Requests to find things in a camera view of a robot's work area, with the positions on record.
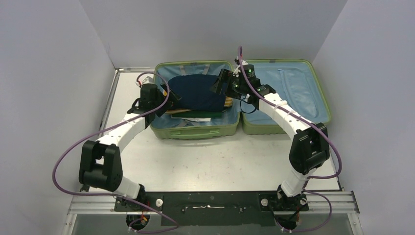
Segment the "white shirt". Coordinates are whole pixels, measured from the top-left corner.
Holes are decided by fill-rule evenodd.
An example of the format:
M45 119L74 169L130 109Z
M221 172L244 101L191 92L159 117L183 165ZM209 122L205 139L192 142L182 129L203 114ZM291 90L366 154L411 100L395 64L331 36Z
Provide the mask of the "white shirt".
M192 122L211 122L210 117L175 117L175 116L171 116L171 118L173 118L173 119L183 119L183 120L192 121Z

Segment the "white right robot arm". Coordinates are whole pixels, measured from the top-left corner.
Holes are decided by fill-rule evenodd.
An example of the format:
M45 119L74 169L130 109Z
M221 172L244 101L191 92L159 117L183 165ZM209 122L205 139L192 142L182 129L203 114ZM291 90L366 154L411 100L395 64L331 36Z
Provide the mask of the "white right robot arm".
M296 204L296 196L304 192L316 169L329 159L326 126L302 118L275 89L261 83L251 64L240 65L235 71L221 69L211 91L234 99L244 97L290 137L290 170L278 187L280 193L277 195L278 205L282 209L290 209Z

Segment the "dark green cloth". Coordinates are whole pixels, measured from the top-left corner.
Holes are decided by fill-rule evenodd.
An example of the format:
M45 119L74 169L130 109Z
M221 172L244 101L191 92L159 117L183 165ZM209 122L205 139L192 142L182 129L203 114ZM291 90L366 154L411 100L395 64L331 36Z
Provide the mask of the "dark green cloth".
M169 110L166 114L171 115L173 118L221 118L222 115L227 111L200 111L190 109L177 109Z

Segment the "green suitcase with blue lining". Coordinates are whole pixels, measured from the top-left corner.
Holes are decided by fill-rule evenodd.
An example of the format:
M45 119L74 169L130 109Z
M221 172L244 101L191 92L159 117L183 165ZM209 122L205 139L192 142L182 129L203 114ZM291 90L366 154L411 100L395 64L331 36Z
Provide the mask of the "green suitcase with blue lining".
M313 66L302 59L248 60L254 65L261 83L270 85L288 105L314 123L328 123L331 114L315 75ZM154 82L161 85L181 75L219 75L221 69L232 70L227 61L184 61L158 64ZM253 106L234 100L221 117L208 122L173 118L164 113L156 117L150 128L159 139L207 139L234 135L239 123L245 134L282 134L284 131L269 116L254 111Z

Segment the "navy blue cloth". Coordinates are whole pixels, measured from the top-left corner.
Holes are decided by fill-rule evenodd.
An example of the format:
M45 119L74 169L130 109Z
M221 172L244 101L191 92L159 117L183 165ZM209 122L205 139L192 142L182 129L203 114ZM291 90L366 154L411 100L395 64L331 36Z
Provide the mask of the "navy blue cloth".
M217 79L217 75L205 74L181 75L171 78L168 85L181 98L173 105L173 109L222 111L225 108L225 95L210 90Z

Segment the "yellow striped towel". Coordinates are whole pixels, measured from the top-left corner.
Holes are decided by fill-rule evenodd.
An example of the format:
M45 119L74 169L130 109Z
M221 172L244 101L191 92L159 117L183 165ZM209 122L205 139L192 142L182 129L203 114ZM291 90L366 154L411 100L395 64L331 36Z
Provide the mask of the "yellow striped towel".
M167 111L177 109L222 111L226 108L230 108L233 105L232 98L223 94L215 94L209 89L182 90L178 92L178 95L181 97L178 107L175 109L168 109Z

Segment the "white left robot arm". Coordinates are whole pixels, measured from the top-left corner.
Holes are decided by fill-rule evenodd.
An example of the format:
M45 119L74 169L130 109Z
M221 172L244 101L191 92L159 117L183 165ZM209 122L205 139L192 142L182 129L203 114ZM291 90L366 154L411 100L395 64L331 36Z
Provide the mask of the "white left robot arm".
M145 130L156 117L178 104L181 97L167 88L149 83L142 85L140 97L127 111L122 121L96 141L82 146L79 168L81 184L100 188L127 197L127 204L139 211L146 205L144 186L123 175L121 152L133 138Z

